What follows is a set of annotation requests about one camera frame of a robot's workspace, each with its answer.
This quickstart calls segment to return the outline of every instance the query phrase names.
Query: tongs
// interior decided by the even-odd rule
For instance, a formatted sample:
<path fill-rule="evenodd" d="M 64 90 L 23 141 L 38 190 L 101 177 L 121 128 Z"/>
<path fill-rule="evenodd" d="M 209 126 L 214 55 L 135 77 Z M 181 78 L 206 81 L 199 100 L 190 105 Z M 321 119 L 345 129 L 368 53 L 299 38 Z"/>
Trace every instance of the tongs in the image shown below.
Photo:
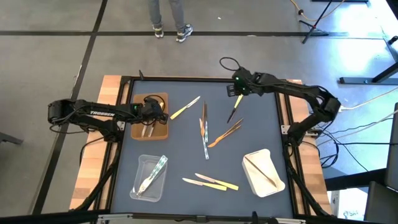
<path fill-rule="evenodd" d="M 227 132 L 225 132 L 223 135 L 221 135 L 220 137 L 218 137 L 216 139 L 215 142 L 211 143 L 210 145 L 208 145 L 207 147 L 214 147 L 218 144 L 218 142 L 220 142 L 221 140 L 223 140 L 226 136 L 229 136 L 230 134 L 232 134 L 233 132 L 235 132 L 236 130 L 238 130 L 241 127 L 241 122 L 243 121 L 243 118 L 241 118 L 238 122 L 236 122 L 231 128 L 228 129 Z"/>

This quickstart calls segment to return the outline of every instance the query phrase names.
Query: knife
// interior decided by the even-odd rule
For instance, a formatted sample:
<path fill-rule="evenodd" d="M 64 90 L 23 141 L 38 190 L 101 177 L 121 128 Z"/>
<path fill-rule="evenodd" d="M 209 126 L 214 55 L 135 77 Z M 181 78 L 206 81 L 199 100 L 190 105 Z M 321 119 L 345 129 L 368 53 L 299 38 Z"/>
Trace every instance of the knife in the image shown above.
<path fill-rule="evenodd" d="M 218 189 L 218 190 L 226 190 L 225 186 L 221 186 L 218 184 L 208 184 L 208 183 L 204 183 L 204 182 L 200 182 L 200 181 L 196 181 L 196 180 L 191 180 L 191 179 L 187 179 L 187 178 L 183 178 L 184 181 L 190 183 L 190 184 L 196 184 L 199 186 L 207 186 L 207 187 L 212 187 L 214 189 Z"/>
<path fill-rule="evenodd" d="M 206 104 L 205 101 L 203 102 L 201 120 L 203 122 L 203 126 L 201 126 L 200 134 L 205 139 L 205 143 L 207 143 L 208 142 L 208 134 L 207 134 L 207 104 Z"/>
<path fill-rule="evenodd" d="M 192 106 L 194 103 L 196 103 L 198 100 L 200 99 L 200 96 L 196 97 L 194 100 L 191 101 L 191 103 L 187 104 L 186 106 L 184 106 L 183 108 L 179 109 L 177 112 L 175 112 L 170 119 L 174 119 L 176 118 L 178 115 L 180 115 L 180 113 L 182 113 L 185 109 L 189 108 L 190 106 Z"/>
<path fill-rule="evenodd" d="M 236 185 L 229 184 L 229 183 L 226 183 L 226 182 L 223 182 L 223 181 L 220 181 L 220 180 L 215 180 L 215 179 L 210 178 L 210 177 L 207 177 L 207 176 L 205 176 L 205 175 L 201 175 L 201 174 L 195 174 L 195 175 L 196 175 L 197 177 L 203 179 L 203 180 L 207 180 L 207 181 L 212 182 L 212 183 L 221 184 L 221 185 L 224 185 L 225 187 L 231 188 L 231 189 L 233 189 L 233 190 L 238 190 L 238 189 L 239 189 L 239 187 L 236 186 Z"/>
<path fill-rule="evenodd" d="M 242 98 L 243 98 L 243 95 L 239 95 L 239 96 L 238 96 L 238 99 L 236 100 L 234 109 L 232 110 L 231 115 L 229 116 L 228 120 L 226 121 L 227 124 L 231 121 L 232 117 L 234 116 L 234 114 L 235 114 L 235 112 L 236 112 L 236 108 L 237 108 L 238 105 L 240 104 Z"/>

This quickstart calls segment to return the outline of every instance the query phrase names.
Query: sneaker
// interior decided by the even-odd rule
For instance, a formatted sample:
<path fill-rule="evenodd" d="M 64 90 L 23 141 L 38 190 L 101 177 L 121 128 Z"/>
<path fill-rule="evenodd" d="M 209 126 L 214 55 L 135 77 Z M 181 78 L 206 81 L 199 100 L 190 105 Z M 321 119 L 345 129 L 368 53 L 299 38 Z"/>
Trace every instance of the sneaker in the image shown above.
<path fill-rule="evenodd" d="M 155 28 L 155 27 L 152 25 L 152 29 L 155 31 L 155 37 L 157 37 L 157 38 L 162 38 L 162 37 L 164 36 L 163 27 Z"/>
<path fill-rule="evenodd" d="M 193 27 L 191 24 L 185 25 L 184 32 L 178 32 L 175 41 L 180 43 L 184 42 L 184 40 L 191 35 L 192 31 Z"/>

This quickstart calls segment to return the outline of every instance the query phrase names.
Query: yellow-handled knife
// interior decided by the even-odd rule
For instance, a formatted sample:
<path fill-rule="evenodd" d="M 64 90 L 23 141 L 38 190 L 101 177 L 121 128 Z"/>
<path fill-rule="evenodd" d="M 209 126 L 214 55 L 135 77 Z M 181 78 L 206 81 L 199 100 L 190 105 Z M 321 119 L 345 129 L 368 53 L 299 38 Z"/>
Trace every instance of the yellow-handled knife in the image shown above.
<path fill-rule="evenodd" d="M 174 119 L 176 118 L 178 115 L 180 115 L 180 113 L 182 113 L 185 109 L 189 108 L 190 106 L 192 106 L 194 103 L 196 103 L 198 100 L 200 99 L 200 96 L 196 97 L 194 100 L 191 101 L 191 103 L 187 104 L 186 106 L 184 106 L 183 108 L 179 109 L 177 112 L 175 112 L 170 119 Z"/>
<path fill-rule="evenodd" d="M 212 187 L 212 188 L 218 189 L 218 190 L 226 190 L 225 186 L 221 186 L 221 185 L 218 185 L 218 184 L 208 184 L 208 183 L 204 183 L 204 182 L 200 182 L 200 181 L 196 181 L 196 180 L 191 180 L 191 179 L 187 179 L 187 178 L 183 178 L 182 180 L 184 180 L 184 181 L 186 181 L 186 182 L 188 182 L 190 184 L 196 184 L 196 185 L 199 185 L 199 186 L 203 186 L 204 185 L 204 186 Z"/>
<path fill-rule="evenodd" d="M 235 112 L 236 112 L 236 108 L 237 108 L 238 105 L 240 104 L 242 98 L 243 98 L 243 95 L 239 95 L 239 96 L 238 96 L 238 99 L 236 100 L 234 109 L 232 110 L 231 115 L 229 116 L 228 120 L 226 121 L 227 124 L 231 121 L 232 117 L 234 116 L 234 114 L 235 114 Z"/>
<path fill-rule="evenodd" d="M 233 190 L 238 190 L 238 189 L 239 189 L 239 187 L 236 186 L 236 185 L 229 184 L 229 183 L 226 183 L 226 182 L 223 182 L 223 181 L 220 181 L 220 180 L 216 180 L 216 179 L 207 177 L 207 176 L 205 176 L 205 175 L 201 175 L 201 174 L 195 174 L 195 175 L 196 175 L 197 177 L 199 177 L 199 178 L 202 178 L 203 180 L 207 180 L 207 181 L 212 182 L 212 183 L 221 184 L 221 185 L 224 185 L 225 187 L 231 188 L 231 189 L 233 189 Z"/>

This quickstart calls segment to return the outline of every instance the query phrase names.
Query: person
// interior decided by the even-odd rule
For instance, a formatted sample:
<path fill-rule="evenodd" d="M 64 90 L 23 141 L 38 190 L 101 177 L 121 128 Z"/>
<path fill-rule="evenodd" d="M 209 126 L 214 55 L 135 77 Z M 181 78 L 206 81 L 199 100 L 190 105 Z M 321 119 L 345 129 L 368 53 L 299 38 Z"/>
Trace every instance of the person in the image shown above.
<path fill-rule="evenodd" d="M 155 31 L 155 36 L 157 38 L 162 38 L 164 33 L 162 27 L 162 16 L 160 15 L 159 0 L 148 0 L 148 3 L 150 21 L 152 22 L 152 28 Z M 169 0 L 169 3 L 172 8 L 175 28 L 177 29 L 177 38 L 175 41 L 182 43 L 188 36 L 191 35 L 193 27 L 191 24 L 184 23 L 182 0 Z"/>

